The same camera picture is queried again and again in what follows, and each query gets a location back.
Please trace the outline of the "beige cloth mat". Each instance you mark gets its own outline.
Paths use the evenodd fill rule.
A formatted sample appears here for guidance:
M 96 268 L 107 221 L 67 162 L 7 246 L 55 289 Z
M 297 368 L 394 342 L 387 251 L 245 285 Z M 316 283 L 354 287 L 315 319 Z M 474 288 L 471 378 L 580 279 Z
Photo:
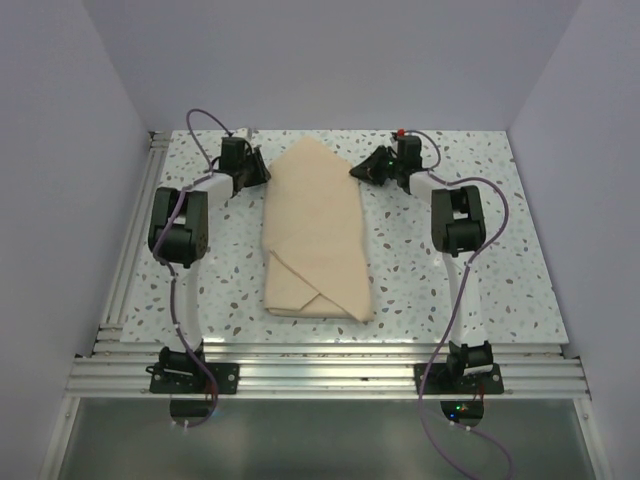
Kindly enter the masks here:
M 350 169 L 310 137 L 271 162 L 262 228 L 269 313 L 372 320 L 365 219 Z

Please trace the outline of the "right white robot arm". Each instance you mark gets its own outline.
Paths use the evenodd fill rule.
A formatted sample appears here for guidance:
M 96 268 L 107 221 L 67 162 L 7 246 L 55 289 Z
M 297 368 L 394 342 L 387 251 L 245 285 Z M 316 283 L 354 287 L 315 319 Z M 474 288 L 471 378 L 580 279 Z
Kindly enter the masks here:
M 405 193 L 429 203 L 431 241 L 447 270 L 452 305 L 444 335 L 449 342 L 445 379 L 451 389 L 464 393 L 493 367 L 473 267 L 487 240 L 484 212 L 478 187 L 437 177 L 423 165 L 421 149 L 418 136 L 397 133 L 393 145 L 377 147 L 350 175 L 375 186 L 393 180 Z

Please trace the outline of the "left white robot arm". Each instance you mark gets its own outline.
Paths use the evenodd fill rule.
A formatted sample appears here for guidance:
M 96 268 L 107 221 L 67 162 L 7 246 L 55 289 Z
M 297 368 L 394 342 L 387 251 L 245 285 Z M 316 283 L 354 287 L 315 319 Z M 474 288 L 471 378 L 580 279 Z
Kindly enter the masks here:
M 240 136 L 222 139 L 220 155 L 209 169 L 177 189 L 159 187 L 154 195 L 147 245 L 167 268 L 169 318 L 177 347 L 165 346 L 162 367 L 185 392 L 201 390 L 208 379 L 198 318 L 199 270 L 210 245 L 210 213 L 243 189 L 266 184 L 271 175 L 259 149 Z

